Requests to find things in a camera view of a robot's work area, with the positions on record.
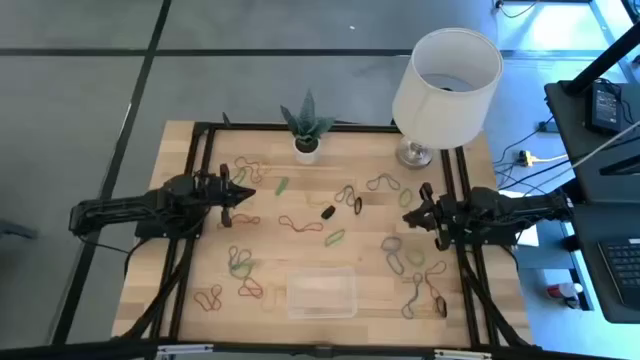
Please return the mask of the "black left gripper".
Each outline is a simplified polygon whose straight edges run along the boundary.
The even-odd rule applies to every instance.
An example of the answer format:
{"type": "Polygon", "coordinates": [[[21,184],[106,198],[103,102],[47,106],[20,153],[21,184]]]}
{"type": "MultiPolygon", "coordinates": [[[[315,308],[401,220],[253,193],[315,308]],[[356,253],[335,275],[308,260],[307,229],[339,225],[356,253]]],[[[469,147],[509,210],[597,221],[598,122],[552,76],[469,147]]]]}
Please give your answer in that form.
{"type": "Polygon", "coordinates": [[[194,180],[196,201],[192,215],[194,217],[199,216],[199,220],[203,221],[212,207],[220,206],[222,208],[221,223],[226,228],[232,226],[229,208],[231,206],[237,207],[256,193],[255,189],[243,187],[235,183],[230,184],[229,168],[226,163],[223,163],[219,167],[218,174],[209,173],[206,170],[199,170],[195,174],[194,180]],[[235,196],[232,202],[231,193],[235,196]]]}

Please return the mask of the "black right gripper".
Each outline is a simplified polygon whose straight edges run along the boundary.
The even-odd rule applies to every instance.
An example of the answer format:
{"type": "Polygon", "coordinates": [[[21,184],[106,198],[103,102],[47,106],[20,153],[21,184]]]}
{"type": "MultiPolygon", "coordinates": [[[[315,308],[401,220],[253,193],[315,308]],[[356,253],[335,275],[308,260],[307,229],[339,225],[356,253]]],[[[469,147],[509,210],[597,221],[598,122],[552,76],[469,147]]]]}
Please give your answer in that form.
{"type": "Polygon", "coordinates": [[[471,231],[460,212],[458,202],[448,193],[433,198],[433,189],[429,182],[421,185],[419,194],[423,203],[420,207],[402,216],[410,228],[423,228],[436,233],[436,248],[447,250],[451,245],[467,244],[471,231]]]}

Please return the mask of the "red rubber band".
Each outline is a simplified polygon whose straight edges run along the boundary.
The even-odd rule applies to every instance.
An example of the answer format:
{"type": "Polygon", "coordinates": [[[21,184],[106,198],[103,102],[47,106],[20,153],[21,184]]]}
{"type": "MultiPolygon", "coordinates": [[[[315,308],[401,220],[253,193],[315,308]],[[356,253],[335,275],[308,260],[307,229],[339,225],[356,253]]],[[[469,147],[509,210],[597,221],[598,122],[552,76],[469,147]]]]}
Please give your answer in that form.
{"type": "Polygon", "coordinates": [[[220,284],[214,284],[208,291],[195,292],[193,299],[205,312],[219,311],[222,308],[222,291],[220,284]]]}
{"type": "Polygon", "coordinates": [[[246,168],[247,175],[244,180],[249,180],[253,184],[259,184],[262,181],[263,176],[259,176],[256,173],[256,170],[254,167],[254,161],[250,161],[246,157],[240,156],[234,160],[234,165],[236,167],[236,173],[239,168],[242,168],[242,167],[246,168]]]}
{"type": "Polygon", "coordinates": [[[278,218],[278,223],[281,226],[286,226],[291,228],[294,232],[304,233],[304,232],[321,232],[324,230],[324,225],[320,222],[309,222],[303,225],[296,224],[289,216],[281,215],[278,218]]]}
{"type": "Polygon", "coordinates": [[[436,300],[441,296],[441,293],[439,289],[436,287],[436,285],[434,284],[433,279],[436,275],[441,275],[446,270],[447,270],[447,264],[444,261],[440,260],[436,262],[433,266],[431,266],[430,268],[427,268],[424,271],[424,281],[429,288],[429,293],[433,300],[436,300]]]}
{"type": "Polygon", "coordinates": [[[218,229],[231,228],[234,225],[253,224],[258,225],[261,222],[259,216],[247,215],[247,214],[235,214],[228,218],[223,218],[217,225],[218,229]]]}
{"type": "Polygon", "coordinates": [[[261,299],[264,295],[264,289],[252,277],[246,277],[242,280],[242,284],[238,288],[237,293],[239,296],[249,296],[256,299],[261,299]]]}

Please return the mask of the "blue rubber band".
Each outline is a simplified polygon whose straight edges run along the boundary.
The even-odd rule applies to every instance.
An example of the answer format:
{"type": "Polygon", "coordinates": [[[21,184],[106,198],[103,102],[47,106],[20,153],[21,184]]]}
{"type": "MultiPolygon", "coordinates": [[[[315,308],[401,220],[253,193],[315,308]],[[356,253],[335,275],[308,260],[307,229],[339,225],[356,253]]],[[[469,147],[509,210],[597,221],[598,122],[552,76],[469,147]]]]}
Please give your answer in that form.
{"type": "Polygon", "coordinates": [[[414,310],[412,308],[413,304],[419,298],[420,295],[420,286],[424,281],[424,276],[421,273],[414,273],[411,278],[414,292],[406,301],[406,303],[401,308],[401,315],[404,319],[412,320],[415,317],[414,310]]]}
{"type": "Polygon", "coordinates": [[[252,252],[249,249],[240,249],[235,245],[229,247],[228,266],[230,270],[236,270],[243,266],[250,266],[252,252]]]}
{"type": "Polygon", "coordinates": [[[334,195],[334,201],[337,203],[345,203],[353,206],[356,201],[355,190],[352,185],[345,185],[334,195]]]}
{"type": "Polygon", "coordinates": [[[398,191],[401,188],[400,182],[388,173],[381,173],[377,177],[368,180],[366,182],[366,187],[369,191],[376,191],[379,189],[383,181],[387,182],[387,185],[391,190],[398,191]]]}
{"type": "Polygon", "coordinates": [[[402,240],[396,236],[386,237],[382,241],[380,248],[385,252],[386,262],[392,272],[399,276],[403,275],[405,267],[398,257],[398,253],[402,249],[402,240]]]}

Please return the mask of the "clear plastic bin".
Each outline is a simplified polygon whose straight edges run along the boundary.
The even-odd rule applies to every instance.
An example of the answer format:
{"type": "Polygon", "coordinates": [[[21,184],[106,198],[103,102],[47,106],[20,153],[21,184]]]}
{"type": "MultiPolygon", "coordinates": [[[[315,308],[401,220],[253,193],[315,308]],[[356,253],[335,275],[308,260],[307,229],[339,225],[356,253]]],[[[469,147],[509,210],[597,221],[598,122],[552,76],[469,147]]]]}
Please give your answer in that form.
{"type": "Polygon", "coordinates": [[[358,311],[356,273],[352,267],[302,268],[287,275],[290,319],[347,319],[358,311]]]}

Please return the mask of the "small potted green plant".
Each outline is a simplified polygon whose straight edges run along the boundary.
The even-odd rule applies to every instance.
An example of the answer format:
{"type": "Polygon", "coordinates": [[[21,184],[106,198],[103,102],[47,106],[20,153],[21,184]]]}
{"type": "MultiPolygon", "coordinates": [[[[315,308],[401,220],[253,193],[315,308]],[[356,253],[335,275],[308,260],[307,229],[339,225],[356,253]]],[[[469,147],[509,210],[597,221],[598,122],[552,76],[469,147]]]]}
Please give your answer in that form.
{"type": "Polygon", "coordinates": [[[321,136],[332,128],[336,118],[316,114],[316,103],[310,89],[307,90],[297,115],[293,115],[283,105],[280,106],[280,111],[294,137],[293,148],[296,160],[304,165],[314,164],[319,158],[321,136]]]}

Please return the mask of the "white paper sheet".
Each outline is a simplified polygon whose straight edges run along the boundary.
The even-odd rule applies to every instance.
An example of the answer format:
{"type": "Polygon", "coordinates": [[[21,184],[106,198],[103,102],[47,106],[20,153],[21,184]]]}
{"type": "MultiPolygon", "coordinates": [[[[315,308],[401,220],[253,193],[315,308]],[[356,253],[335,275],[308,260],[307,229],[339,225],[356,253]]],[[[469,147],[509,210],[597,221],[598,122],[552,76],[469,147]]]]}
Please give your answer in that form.
{"type": "Polygon", "coordinates": [[[531,226],[530,228],[517,233],[515,237],[517,240],[516,244],[518,246],[539,246],[538,231],[536,226],[531,226]]]}

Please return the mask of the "table lamp white shade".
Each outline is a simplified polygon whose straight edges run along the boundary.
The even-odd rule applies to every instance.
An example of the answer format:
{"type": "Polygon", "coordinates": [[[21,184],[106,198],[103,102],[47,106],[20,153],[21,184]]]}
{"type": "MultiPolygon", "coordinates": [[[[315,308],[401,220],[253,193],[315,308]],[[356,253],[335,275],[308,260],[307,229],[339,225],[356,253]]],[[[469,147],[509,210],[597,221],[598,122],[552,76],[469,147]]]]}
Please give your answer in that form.
{"type": "Polygon", "coordinates": [[[421,169],[435,151],[473,140],[483,129],[503,70],[501,52],[479,32],[442,28],[424,35],[392,102],[392,119],[402,134],[397,161],[421,169]]]}

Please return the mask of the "red white can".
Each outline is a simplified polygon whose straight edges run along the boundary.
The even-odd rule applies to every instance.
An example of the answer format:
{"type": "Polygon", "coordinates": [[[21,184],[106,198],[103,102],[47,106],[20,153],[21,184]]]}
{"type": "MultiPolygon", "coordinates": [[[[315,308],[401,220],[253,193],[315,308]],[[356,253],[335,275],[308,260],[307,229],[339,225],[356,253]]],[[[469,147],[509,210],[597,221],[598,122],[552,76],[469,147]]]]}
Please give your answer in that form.
{"type": "Polygon", "coordinates": [[[584,288],[579,283],[565,282],[546,287],[546,294],[552,299],[577,300],[584,288]]]}

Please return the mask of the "black desk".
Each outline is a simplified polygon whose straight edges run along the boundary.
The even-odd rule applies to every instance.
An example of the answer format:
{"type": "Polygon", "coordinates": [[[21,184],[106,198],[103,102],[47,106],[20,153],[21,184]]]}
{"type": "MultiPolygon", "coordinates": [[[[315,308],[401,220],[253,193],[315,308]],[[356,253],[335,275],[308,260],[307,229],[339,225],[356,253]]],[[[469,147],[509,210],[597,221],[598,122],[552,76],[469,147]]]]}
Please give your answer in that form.
{"type": "Polygon", "coordinates": [[[549,83],[544,91],[575,175],[564,190],[575,205],[577,243],[605,319],[640,324],[640,310],[621,302],[598,248],[600,241],[640,238],[640,85],[617,84],[623,129],[605,135],[584,125],[591,85],[570,96],[565,84],[549,83]]]}

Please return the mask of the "black keyboard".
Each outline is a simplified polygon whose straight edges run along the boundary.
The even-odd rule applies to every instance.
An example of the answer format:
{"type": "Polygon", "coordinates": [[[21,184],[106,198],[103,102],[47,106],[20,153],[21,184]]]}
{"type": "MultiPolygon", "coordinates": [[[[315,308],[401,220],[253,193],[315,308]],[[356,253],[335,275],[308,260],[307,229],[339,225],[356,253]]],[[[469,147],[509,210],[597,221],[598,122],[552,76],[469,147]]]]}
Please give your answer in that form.
{"type": "Polygon", "coordinates": [[[621,302],[640,310],[640,238],[600,241],[598,248],[621,302]]]}

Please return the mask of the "black power adapter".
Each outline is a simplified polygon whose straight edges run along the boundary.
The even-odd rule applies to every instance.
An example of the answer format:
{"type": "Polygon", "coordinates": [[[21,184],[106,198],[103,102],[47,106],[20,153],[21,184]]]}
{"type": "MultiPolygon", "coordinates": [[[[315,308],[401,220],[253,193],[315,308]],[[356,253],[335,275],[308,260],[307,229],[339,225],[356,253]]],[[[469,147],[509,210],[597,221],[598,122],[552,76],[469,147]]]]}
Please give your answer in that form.
{"type": "Polygon", "coordinates": [[[595,133],[615,135],[623,129],[621,89],[606,81],[594,82],[586,98],[585,127],[595,133]]]}

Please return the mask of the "black stand pole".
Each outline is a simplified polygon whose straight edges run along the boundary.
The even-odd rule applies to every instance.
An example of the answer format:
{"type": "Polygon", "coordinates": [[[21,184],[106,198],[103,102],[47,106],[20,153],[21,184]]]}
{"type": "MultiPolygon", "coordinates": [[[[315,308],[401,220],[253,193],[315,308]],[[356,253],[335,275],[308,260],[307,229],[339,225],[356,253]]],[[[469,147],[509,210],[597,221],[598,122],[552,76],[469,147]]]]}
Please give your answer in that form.
{"type": "Polygon", "coordinates": [[[570,96],[582,93],[638,45],[640,45],[640,21],[599,55],[576,78],[565,84],[564,91],[570,96]]]}

